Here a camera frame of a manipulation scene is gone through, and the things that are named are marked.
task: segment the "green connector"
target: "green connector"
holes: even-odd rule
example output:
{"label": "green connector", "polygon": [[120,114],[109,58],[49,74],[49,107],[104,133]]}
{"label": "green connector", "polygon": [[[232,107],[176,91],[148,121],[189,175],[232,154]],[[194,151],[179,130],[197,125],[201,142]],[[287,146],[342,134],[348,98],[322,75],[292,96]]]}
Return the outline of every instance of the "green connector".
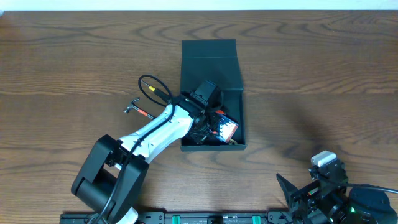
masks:
{"label": "green connector", "polygon": [[261,224],[261,216],[254,215],[253,216],[253,224]]}
{"label": "green connector", "polygon": [[172,224],[181,224],[181,217],[179,215],[173,215]]}

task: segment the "black box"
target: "black box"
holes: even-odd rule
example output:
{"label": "black box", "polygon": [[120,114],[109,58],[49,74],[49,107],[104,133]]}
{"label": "black box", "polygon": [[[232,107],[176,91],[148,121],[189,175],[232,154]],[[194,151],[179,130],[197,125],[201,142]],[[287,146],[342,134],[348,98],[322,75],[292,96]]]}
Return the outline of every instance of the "black box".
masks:
{"label": "black box", "polygon": [[227,117],[239,124],[233,135],[237,145],[218,140],[197,145],[182,138],[181,151],[229,151],[246,148],[243,113],[243,81],[236,55],[236,40],[183,40],[181,62],[181,91],[192,91],[205,80],[218,85],[224,92]]}

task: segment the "wood grain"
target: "wood grain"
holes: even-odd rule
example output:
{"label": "wood grain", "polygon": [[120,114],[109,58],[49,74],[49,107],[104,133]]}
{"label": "wood grain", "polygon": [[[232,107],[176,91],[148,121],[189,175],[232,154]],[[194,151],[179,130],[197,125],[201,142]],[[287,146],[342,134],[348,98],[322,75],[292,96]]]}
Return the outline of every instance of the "wood grain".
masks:
{"label": "wood grain", "polygon": [[[235,38],[248,147],[150,165],[139,206],[285,207],[332,150],[350,181],[398,186],[398,18],[389,11],[6,12],[0,17],[0,223],[58,223],[94,142],[148,120],[122,111],[144,73],[178,93],[182,39]],[[162,108],[142,99],[152,113]],[[389,195],[398,210],[398,196]]]}

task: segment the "wire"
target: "wire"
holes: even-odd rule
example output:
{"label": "wire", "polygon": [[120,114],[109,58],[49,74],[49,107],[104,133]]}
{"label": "wire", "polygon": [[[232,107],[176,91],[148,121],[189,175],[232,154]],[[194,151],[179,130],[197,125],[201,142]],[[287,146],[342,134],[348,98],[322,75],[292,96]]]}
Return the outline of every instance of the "wire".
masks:
{"label": "wire", "polygon": [[370,184],[351,184],[351,183],[335,182],[335,181],[329,180],[327,178],[324,178],[321,175],[318,175],[318,179],[323,180],[328,183],[331,183],[333,185],[342,186],[342,187],[357,187],[357,188],[362,188],[362,189],[371,189],[371,190],[378,190],[378,191],[398,194],[398,190],[390,189],[387,187],[374,186],[374,185],[370,185]]}
{"label": "wire", "polygon": [[168,90],[167,86],[164,85],[164,83],[163,83],[162,81],[160,81],[158,78],[156,78],[156,77],[153,76],[153,75],[142,75],[142,76],[139,77],[139,79],[138,79],[138,87],[139,87],[139,89],[141,90],[141,92],[144,94],[144,96],[146,96],[149,100],[151,100],[152,102],[156,103],[157,105],[166,107],[166,105],[164,105],[163,103],[160,103],[160,102],[154,100],[152,97],[150,97],[150,96],[144,91],[144,89],[143,89],[142,86],[141,86],[141,80],[142,80],[143,78],[145,78],[145,77],[149,77],[149,78],[152,78],[152,79],[158,81],[158,82],[167,90],[167,93],[169,94],[170,98],[172,98],[172,95],[170,95],[170,91]]}
{"label": "wire", "polygon": [[190,131],[190,133],[191,133],[191,134],[201,135],[201,136],[206,136],[206,134],[194,133],[194,132],[191,132],[191,131]]}
{"label": "wire", "polygon": [[145,77],[153,78],[154,80],[158,81],[158,82],[166,89],[167,93],[168,93],[169,96],[170,96],[170,100],[171,100],[171,104],[172,104],[172,112],[170,113],[170,115],[169,115],[169,117],[168,117],[167,119],[165,119],[163,122],[161,122],[160,124],[158,124],[156,127],[152,128],[151,130],[149,130],[148,132],[146,132],[141,138],[137,139],[137,142],[133,145],[133,147],[131,148],[129,154],[127,155],[126,160],[125,160],[124,163],[123,163],[123,166],[122,166],[122,168],[121,168],[121,170],[120,170],[120,172],[119,172],[119,174],[118,174],[118,178],[116,179],[116,183],[115,183],[115,185],[114,185],[114,187],[113,187],[113,190],[112,190],[112,192],[111,192],[111,195],[110,195],[109,198],[108,198],[108,201],[106,201],[105,206],[104,206],[104,208],[102,209],[101,213],[96,217],[96,219],[94,220],[94,222],[93,222],[92,224],[97,224],[97,223],[99,222],[99,220],[102,219],[102,217],[104,216],[105,211],[108,209],[109,204],[111,203],[111,201],[112,201],[112,199],[113,199],[113,197],[114,197],[114,195],[115,195],[115,192],[117,191],[117,189],[118,189],[118,187],[119,187],[119,183],[121,182],[121,179],[122,179],[122,177],[123,177],[124,171],[126,170],[127,165],[130,163],[131,156],[132,156],[133,152],[136,150],[137,146],[139,146],[139,145],[141,144],[141,142],[142,142],[146,137],[148,137],[148,135],[152,134],[154,131],[156,131],[156,129],[159,129],[161,126],[163,126],[165,123],[169,122],[169,121],[173,118],[174,111],[175,111],[175,104],[174,104],[174,100],[173,100],[173,94],[172,94],[172,92],[170,91],[170,89],[169,89],[161,80],[159,80],[158,78],[156,78],[156,77],[153,76],[153,75],[142,75],[141,77],[139,77],[139,79],[138,79],[139,88],[141,89],[141,91],[143,92],[143,94],[146,95],[146,97],[148,97],[150,100],[152,100],[152,101],[155,102],[155,103],[156,103],[156,101],[153,100],[151,97],[149,97],[149,96],[144,92],[144,90],[143,90],[142,87],[141,87],[141,79],[142,79],[142,78],[145,78]]}
{"label": "wire", "polygon": [[[92,221],[98,217],[98,213],[93,214],[90,219],[87,220],[87,222],[85,222],[86,224],[92,224]],[[104,222],[104,224],[108,224],[108,222],[104,219],[104,217],[102,217],[102,222]]]}

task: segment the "screwdriver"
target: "screwdriver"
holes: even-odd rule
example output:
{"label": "screwdriver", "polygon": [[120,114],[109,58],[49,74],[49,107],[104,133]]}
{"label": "screwdriver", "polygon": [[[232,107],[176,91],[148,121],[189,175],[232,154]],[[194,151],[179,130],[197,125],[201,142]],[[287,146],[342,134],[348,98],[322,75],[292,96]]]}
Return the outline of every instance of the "screwdriver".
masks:
{"label": "screwdriver", "polygon": [[150,84],[144,82],[141,80],[141,82],[143,84],[145,84],[146,86],[148,86],[150,91],[153,91],[155,93],[155,95],[157,95],[160,99],[162,99],[164,102],[168,103],[169,102],[169,95],[167,95],[166,93],[164,93],[162,90],[158,90],[155,87],[151,86]]}

